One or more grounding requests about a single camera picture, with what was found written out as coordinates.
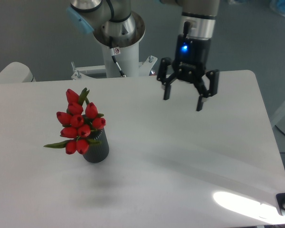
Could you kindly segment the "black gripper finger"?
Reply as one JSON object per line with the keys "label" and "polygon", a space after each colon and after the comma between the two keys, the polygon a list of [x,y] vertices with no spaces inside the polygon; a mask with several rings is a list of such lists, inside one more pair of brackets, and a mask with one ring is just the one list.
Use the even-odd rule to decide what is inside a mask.
{"label": "black gripper finger", "polygon": [[[173,73],[167,77],[168,66],[172,66]],[[157,80],[161,82],[164,88],[164,100],[170,98],[171,84],[177,79],[178,67],[169,57],[164,57],[160,60],[160,65],[157,74]]]}
{"label": "black gripper finger", "polygon": [[205,100],[209,97],[212,97],[217,94],[218,92],[218,84],[219,84],[219,70],[211,70],[208,71],[205,76],[209,80],[209,89],[206,88],[205,83],[202,79],[198,79],[196,89],[199,93],[199,99],[196,107],[196,111],[201,111],[203,108],[203,104]]}

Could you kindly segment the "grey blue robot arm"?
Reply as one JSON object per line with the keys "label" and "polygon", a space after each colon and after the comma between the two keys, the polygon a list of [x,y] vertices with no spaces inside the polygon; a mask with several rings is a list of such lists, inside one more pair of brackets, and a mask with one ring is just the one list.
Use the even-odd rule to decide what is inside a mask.
{"label": "grey blue robot arm", "polygon": [[[160,60],[157,80],[170,97],[171,84],[181,80],[193,84],[199,93],[197,111],[218,91],[219,71],[207,70],[211,38],[219,9],[217,0],[170,0],[182,8],[180,31],[174,59]],[[104,65],[76,67],[73,78],[104,71],[108,78],[148,76],[157,58],[139,61],[139,42],[145,34],[143,19],[128,0],[73,0],[67,8],[73,24],[83,33],[92,33],[102,47]]]}

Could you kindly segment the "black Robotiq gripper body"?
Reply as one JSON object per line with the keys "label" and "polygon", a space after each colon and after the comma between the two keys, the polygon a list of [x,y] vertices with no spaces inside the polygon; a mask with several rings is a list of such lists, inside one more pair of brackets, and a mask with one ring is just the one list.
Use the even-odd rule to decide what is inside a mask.
{"label": "black Robotiq gripper body", "polygon": [[181,80],[196,86],[204,85],[211,39],[185,38],[178,35],[175,58],[172,62],[173,80]]}

